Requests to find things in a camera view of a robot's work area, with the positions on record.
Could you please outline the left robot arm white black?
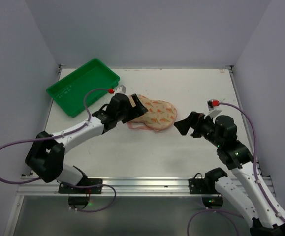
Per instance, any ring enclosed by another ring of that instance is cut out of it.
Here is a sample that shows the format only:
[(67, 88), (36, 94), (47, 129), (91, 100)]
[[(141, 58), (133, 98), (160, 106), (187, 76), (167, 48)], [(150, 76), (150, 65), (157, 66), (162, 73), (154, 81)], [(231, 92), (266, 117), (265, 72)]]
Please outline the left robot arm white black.
[(100, 136), (116, 127), (147, 113), (138, 96), (115, 94), (108, 104), (94, 112), (90, 118), (61, 132), (39, 133), (25, 159), (25, 163), (45, 182), (54, 180), (80, 185), (86, 175), (77, 167), (64, 163), (65, 155), (83, 142)]

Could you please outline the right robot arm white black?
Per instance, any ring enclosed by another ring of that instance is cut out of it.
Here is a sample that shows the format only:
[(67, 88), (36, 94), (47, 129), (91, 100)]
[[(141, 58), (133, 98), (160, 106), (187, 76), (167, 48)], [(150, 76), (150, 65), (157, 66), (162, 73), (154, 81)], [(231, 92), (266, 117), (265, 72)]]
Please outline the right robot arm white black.
[(249, 149), (237, 139), (233, 118), (212, 119), (191, 112), (184, 120), (174, 123), (181, 135), (193, 129), (193, 138), (205, 138), (217, 148), (220, 161), (226, 165), (242, 188), (238, 188), (227, 173), (215, 168), (205, 174), (206, 186), (226, 197), (245, 219), (253, 236), (285, 236), (285, 210), (268, 189)]

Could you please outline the carrot print laundry bag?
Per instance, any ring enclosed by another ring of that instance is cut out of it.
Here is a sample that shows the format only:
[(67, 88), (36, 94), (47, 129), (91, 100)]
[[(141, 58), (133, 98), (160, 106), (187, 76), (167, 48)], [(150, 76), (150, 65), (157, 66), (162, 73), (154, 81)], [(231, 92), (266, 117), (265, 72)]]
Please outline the carrot print laundry bag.
[(162, 100), (151, 100), (140, 94), (137, 96), (148, 112), (128, 122), (127, 126), (129, 129), (160, 132), (174, 124), (178, 113), (172, 103)]

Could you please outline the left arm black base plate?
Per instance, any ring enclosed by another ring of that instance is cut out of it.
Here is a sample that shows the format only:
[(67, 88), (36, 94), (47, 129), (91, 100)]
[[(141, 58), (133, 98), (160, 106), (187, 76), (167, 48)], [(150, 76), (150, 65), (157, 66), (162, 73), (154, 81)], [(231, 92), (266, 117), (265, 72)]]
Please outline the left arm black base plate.
[(90, 203), (91, 194), (101, 194), (103, 180), (100, 178), (83, 178), (76, 186), (60, 183), (58, 192), (60, 194), (81, 194), (81, 197), (68, 197), (70, 207), (84, 209)]

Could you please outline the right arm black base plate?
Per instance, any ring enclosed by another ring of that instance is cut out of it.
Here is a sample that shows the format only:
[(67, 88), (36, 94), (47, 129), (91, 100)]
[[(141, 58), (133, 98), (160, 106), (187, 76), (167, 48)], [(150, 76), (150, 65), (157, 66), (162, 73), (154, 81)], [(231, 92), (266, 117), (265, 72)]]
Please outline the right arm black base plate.
[(196, 173), (193, 178), (188, 179), (189, 192), (192, 195), (200, 195), (203, 205), (208, 209), (221, 208), (223, 196), (218, 193), (208, 177)]

